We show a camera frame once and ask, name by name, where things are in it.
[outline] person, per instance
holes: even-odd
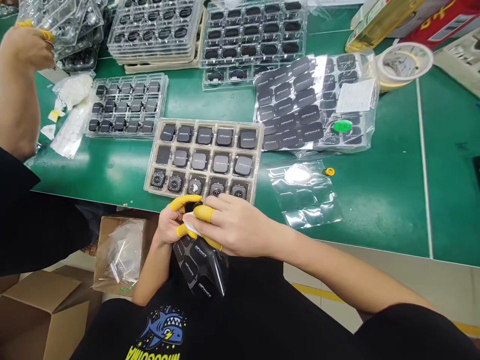
[[[40,179],[23,164],[35,155],[40,131],[36,72],[55,66],[45,36],[13,26],[0,44],[0,276],[44,269],[92,240],[70,199],[30,191]]]
[[[193,210],[199,218],[183,215],[199,199],[162,210],[132,302],[106,301],[72,360],[480,359],[451,321],[387,274],[228,194],[207,197]],[[172,259],[184,220],[231,255],[224,297],[195,297]],[[282,262],[370,318],[349,332],[283,278]]]

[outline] shark graphic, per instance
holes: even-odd
[[[159,311],[159,314],[159,318],[153,322],[152,319],[148,319],[148,324],[140,335],[140,338],[143,338],[149,333],[153,334],[146,350],[155,348],[162,341],[173,345],[179,345],[183,341],[183,316],[173,311],[171,306],[167,307],[165,312]]]

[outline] tape roll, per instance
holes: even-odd
[[[380,92],[410,84],[426,74],[434,64],[432,51],[416,42],[400,42],[377,57]]]

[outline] green circular sticker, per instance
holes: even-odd
[[[350,120],[338,120],[333,124],[333,130],[338,133],[346,133],[352,129],[352,122]]]

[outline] hand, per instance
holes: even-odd
[[[11,27],[0,44],[0,62],[21,71],[37,72],[53,68],[54,47],[47,42],[48,36],[47,31],[33,27]]]
[[[203,236],[223,245],[222,251],[243,257],[272,256],[283,225],[247,201],[222,193],[209,196],[185,220]]]
[[[172,244],[187,234],[197,236],[187,229],[185,224],[182,223],[182,218],[185,213],[186,203],[197,203],[201,200],[202,197],[200,195],[184,195],[176,197],[175,200],[168,204],[158,217],[158,227],[153,236],[152,245]]]

